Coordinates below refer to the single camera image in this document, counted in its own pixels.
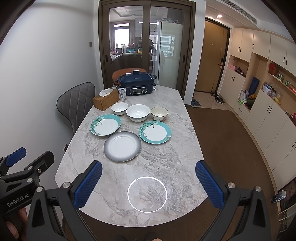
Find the wooden floor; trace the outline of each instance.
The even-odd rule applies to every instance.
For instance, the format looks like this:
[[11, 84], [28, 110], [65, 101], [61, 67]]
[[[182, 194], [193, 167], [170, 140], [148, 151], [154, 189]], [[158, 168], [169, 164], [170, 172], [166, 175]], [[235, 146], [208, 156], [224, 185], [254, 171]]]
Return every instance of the wooden floor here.
[[[278, 233], [277, 206], [270, 203], [273, 195], [272, 183], [266, 166], [255, 144], [236, 116], [228, 110], [188, 107], [196, 135], [198, 137], [205, 161], [226, 182], [233, 182], [240, 188], [253, 189], [261, 186], [268, 205], [272, 240]], [[223, 240], [230, 238], [239, 215], [240, 207]], [[201, 205], [187, 215], [169, 223], [145, 227], [128, 228], [100, 222], [82, 213], [84, 220], [100, 241], [113, 241], [122, 235], [127, 241], [144, 240], [148, 232], [155, 232], [163, 241], [197, 241], [201, 238], [218, 209], [207, 198]], [[71, 234], [66, 227], [69, 240]]]

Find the wall outlet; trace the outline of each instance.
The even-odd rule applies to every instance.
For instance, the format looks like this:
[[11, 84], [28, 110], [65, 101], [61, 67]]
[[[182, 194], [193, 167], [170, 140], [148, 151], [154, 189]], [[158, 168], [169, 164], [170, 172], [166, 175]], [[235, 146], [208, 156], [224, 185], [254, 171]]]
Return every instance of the wall outlet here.
[[64, 147], [64, 151], [66, 151], [68, 148], [68, 145], [66, 144], [65, 147]]

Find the marble tabletop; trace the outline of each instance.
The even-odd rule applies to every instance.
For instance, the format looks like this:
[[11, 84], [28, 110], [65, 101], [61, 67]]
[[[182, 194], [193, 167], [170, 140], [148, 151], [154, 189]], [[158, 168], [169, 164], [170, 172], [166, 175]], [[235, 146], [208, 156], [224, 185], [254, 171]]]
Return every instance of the marble tabletop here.
[[[166, 108], [169, 114], [164, 123], [172, 131], [171, 138], [160, 145], [141, 139], [141, 151], [134, 159], [111, 161], [103, 151], [107, 137], [90, 132], [92, 120], [112, 113], [111, 107], [100, 111], [93, 106], [61, 161], [55, 176], [58, 186], [72, 182], [93, 160], [98, 160], [103, 173], [86, 205], [80, 209], [82, 212], [109, 224], [128, 227], [157, 225], [187, 214], [207, 194], [195, 174], [196, 163], [203, 160], [202, 151], [179, 92], [156, 86], [151, 94], [128, 96], [126, 103], [145, 104], [150, 109]], [[152, 120], [151, 114], [139, 123], [131, 121], [126, 114], [120, 118], [118, 131], [130, 131], [137, 136], [140, 126]]]

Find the orange chair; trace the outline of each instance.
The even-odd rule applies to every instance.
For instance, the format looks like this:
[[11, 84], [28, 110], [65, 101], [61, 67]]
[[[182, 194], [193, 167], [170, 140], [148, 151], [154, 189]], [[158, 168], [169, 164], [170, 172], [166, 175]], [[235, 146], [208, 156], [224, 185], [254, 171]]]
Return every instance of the orange chair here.
[[118, 77], [126, 74], [126, 73], [132, 73], [133, 70], [140, 70], [140, 72], [145, 72], [147, 73], [147, 71], [145, 69], [142, 69], [142, 68], [126, 68], [126, 69], [120, 69], [120, 70], [117, 70], [115, 71], [113, 74], [112, 74], [112, 79], [113, 79], [113, 82], [115, 85], [119, 85], [119, 82], [118, 82]]

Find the bolt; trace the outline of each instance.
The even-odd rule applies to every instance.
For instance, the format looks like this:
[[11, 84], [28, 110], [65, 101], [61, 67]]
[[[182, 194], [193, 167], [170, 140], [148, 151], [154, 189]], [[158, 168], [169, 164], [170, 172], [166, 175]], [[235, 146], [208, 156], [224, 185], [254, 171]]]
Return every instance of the bolt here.
[[65, 183], [63, 183], [63, 188], [68, 188], [70, 185], [71, 185], [71, 183], [65, 182]]
[[261, 192], [262, 191], [262, 188], [259, 187], [259, 186], [256, 186], [255, 189], [256, 189], [257, 192]]
[[234, 183], [228, 183], [227, 186], [228, 186], [229, 188], [231, 188], [231, 189], [232, 189], [232, 188], [235, 188], [235, 184], [234, 184]]
[[36, 188], [36, 191], [37, 191], [37, 192], [41, 192], [42, 190], [43, 190], [42, 187], [37, 187], [37, 188]]

